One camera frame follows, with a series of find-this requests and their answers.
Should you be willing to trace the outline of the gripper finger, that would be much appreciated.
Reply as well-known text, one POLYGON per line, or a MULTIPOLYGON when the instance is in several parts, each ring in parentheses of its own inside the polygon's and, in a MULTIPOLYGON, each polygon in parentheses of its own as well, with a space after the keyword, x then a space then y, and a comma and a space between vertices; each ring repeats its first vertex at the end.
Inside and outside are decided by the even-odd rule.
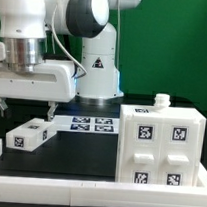
POLYGON ((51 121, 53 119, 53 116, 55 116, 55 110, 57 106, 58 106, 57 102, 48 103, 48 107, 49 107, 48 116, 47 116, 48 121, 51 121))
POLYGON ((7 114, 7 110, 8 110, 8 106, 6 105, 5 102, 5 98, 4 97, 0 97, 0 112, 1 112, 1 116, 4 118, 5 115, 7 114))

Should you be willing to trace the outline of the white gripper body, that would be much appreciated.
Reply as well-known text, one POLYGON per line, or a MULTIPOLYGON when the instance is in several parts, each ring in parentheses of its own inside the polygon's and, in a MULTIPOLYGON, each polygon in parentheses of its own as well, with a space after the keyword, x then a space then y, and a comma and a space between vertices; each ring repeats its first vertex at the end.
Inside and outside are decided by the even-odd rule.
POLYGON ((0 62, 0 97, 69 102, 75 96, 74 73, 71 61, 46 60, 25 74, 12 72, 0 62))

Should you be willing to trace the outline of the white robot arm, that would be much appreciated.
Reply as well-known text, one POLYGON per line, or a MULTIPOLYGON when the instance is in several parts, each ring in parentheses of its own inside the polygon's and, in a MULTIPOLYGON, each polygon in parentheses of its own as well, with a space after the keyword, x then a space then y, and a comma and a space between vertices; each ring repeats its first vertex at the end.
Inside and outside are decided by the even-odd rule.
POLYGON ((111 10, 142 0, 0 0, 0 111, 7 99, 46 101, 48 117, 73 98, 121 98, 111 10))

